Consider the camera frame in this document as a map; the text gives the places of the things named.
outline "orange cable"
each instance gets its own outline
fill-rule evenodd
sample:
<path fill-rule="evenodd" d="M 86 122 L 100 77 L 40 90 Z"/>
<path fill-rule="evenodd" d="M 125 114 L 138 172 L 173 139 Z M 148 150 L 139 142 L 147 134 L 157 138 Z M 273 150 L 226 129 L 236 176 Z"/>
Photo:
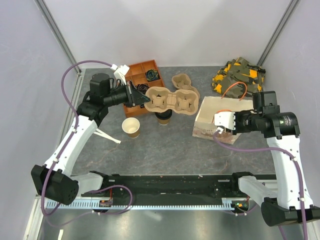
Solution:
<path fill-rule="evenodd" d="M 229 110 L 229 109 L 221 109 L 221 110 L 217 111 L 215 114 L 218 114 L 218 113 L 221 113 L 221 112 L 232 112 L 232 111 Z M 212 119 L 211 123 L 213 123 L 214 120 L 215 120 L 215 115 L 213 115 L 213 119 Z"/>
<path fill-rule="evenodd" d="M 235 85 L 237 85 L 237 84 L 243 84 L 243 85 L 245 86 L 244 94 L 243 94 L 242 97 L 239 99 L 239 101 L 242 100 L 242 99 L 246 96 L 247 91 L 248 91 L 247 85 L 246 85 L 244 82 L 242 82 L 242 81 L 237 81 L 237 82 L 235 82 L 234 84 L 230 85 L 230 86 L 225 90 L 225 92 L 224 92 L 224 94 L 222 95 L 221 98 L 224 98 L 224 96 L 226 95 L 226 93 L 227 93 L 233 86 L 235 86 Z"/>

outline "white bracket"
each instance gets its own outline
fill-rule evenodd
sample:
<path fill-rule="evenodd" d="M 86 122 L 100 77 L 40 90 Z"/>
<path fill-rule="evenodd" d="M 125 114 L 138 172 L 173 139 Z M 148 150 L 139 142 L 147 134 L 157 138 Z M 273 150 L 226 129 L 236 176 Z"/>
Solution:
<path fill-rule="evenodd" d="M 127 85 L 125 75 L 129 72 L 130 67 L 127 65 L 117 66 L 115 64 L 112 65 L 111 69 L 114 71 L 114 76 L 116 79 L 120 79 L 123 85 Z"/>
<path fill-rule="evenodd" d="M 239 178 L 239 189 L 250 196 L 260 207 L 266 197 L 273 199 L 278 195 L 277 192 L 270 190 L 262 182 L 258 181 L 255 176 L 243 176 Z"/>
<path fill-rule="evenodd" d="M 236 130 L 235 113 L 233 111 L 222 111 L 214 115 L 214 125 L 230 130 Z"/>
<path fill-rule="evenodd" d="M 104 180 L 102 176 L 93 172 L 89 172 L 84 175 L 71 176 L 70 178 L 78 181 L 79 191 L 77 196 L 81 196 L 81 194 L 87 193 L 91 190 L 99 190 L 102 185 L 102 181 Z"/>

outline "white wall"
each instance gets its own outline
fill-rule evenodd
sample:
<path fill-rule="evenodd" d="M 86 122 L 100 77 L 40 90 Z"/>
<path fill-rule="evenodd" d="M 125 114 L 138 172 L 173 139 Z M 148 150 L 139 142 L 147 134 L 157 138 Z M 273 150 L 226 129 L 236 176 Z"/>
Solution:
<path fill-rule="evenodd" d="M 21 240 L 36 195 L 34 164 L 53 153 L 66 116 L 70 63 L 33 0 L 0 7 L 0 239 Z M 75 72 L 66 79 L 71 93 Z"/>
<path fill-rule="evenodd" d="M 301 161 L 308 190 L 320 206 L 320 2 L 300 1 L 268 56 L 266 90 L 282 112 L 298 117 Z"/>
<path fill-rule="evenodd" d="M 256 63 L 290 0 L 45 2 L 77 61 L 170 67 Z"/>

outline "brown paper cup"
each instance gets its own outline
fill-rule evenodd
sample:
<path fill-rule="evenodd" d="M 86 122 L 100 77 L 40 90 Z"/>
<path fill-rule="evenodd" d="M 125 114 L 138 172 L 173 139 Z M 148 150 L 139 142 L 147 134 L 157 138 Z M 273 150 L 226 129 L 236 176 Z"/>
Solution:
<path fill-rule="evenodd" d="M 122 130 L 130 137 L 136 138 L 140 134 L 140 122 L 134 117 L 129 117 L 122 123 Z"/>
<path fill-rule="evenodd" d="M 167 125 L 170 122 L 170 118 L 166 119 L 166 120 L 162 120 L 162 119 L 158 119 L 158 123 L 161 125 Z"/>

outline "paper cup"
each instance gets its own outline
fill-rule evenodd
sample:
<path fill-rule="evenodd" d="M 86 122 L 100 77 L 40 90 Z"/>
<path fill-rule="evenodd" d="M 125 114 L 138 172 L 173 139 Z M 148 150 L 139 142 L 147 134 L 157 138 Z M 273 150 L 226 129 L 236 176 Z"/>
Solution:
<path fill-rule="evenodd" d="M 159 124 L 167 125 L 170 122 L 170 118 L 172 116 L 172 110 L 169 109 L 169 110 L 162 112 L 162 113 L 156 112 L 155 116 L 158 119 Z"/>
<path fill-rule="evenodd" d="M 122 123 L 122 130 L 130 137 L 136 138 L 140 134 L 140 122 L 134 117 L 129 117 Z"/>

